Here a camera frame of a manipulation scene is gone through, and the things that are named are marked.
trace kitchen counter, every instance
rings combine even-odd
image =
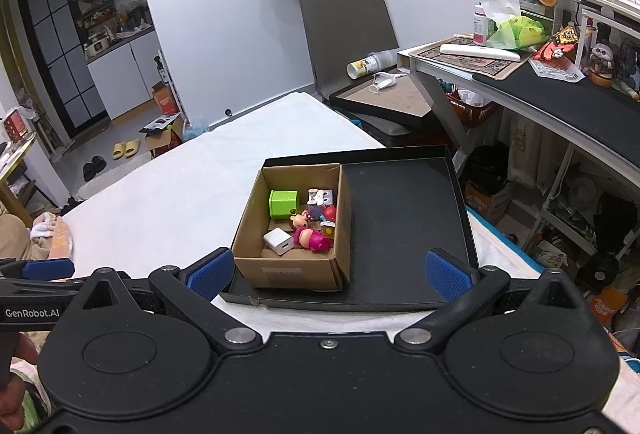
[[[90,59],[87,59],[86,63],[87,64],[91,64],[91,62],[94,62],[97,59],[99,59],[100,57],[103,57],[103,56],[107,55],[109,52],[113,51],[114,49],[117,49],[120,46],[124,46],[125,44],[128,44],[132,40],[135,40],[138,37],[142,37],[143,35],[147,35],[148,33],[151,33],[152,31],[155,31],[155,30],[156,30],[156,28],[154,26],[152,26],[151,28],[147,28],[147,29],[143,29],[142,31],[139,31],[138,33],[136,33],[132,37],[129,37],[129,38],[126,38],[126,39],[123,39],[123,40],[118,40],[115,44],[111,44],[107,49],[105,49],[104,51],[101,51],[95,57],[91,57]]]

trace white remote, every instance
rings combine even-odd
[[[483,48],[482,46],[461,46],[459,44],[443,44],[440,46],[443,55],[458,55],[461,57],[477,57],[481,59],[509,60],[520,62],[521,58],[515,51],[505,49]]]

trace yellow slipper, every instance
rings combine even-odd
[[[113,159],[120,159],[124,156],[124,147],[126,146],[125,142],[116,143],[113,146],[113,152],[111,153],[111,157]]]
[[[130,158],[131,156],[135,156],[139,149],[140,149],[140,138],[138,138],[137,140],[127,141],[127,148],[124,153],[125,158]]]

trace black slipper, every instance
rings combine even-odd
[[[94,156],[91,158],[91,165],[94,166],[95,173],[98,173],[104,170],[107,166],[107,162],[105,162],[102,156]]]
[[[89,181],[95,178],[95,168],[91,163],[85,163],[82,167],[82,175],[84,176],[84,181]]]

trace white sheet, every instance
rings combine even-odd
[[[266,158],[379,147],[308,94],[285,96],[143,165],[67,214],[76,276],[101,266],[136,278],[164,264],[188,266],[231,246]],[[494,264],[513,277],[538,276],[473,215],[470,223],[481,266]],[[229,304],[220,297],[213,303],[264,338],[273,331],[386,331],[392,338],[427,315],[302,312]],[[640,434],[640,380],[621,372],[612,396],[607,413]]]

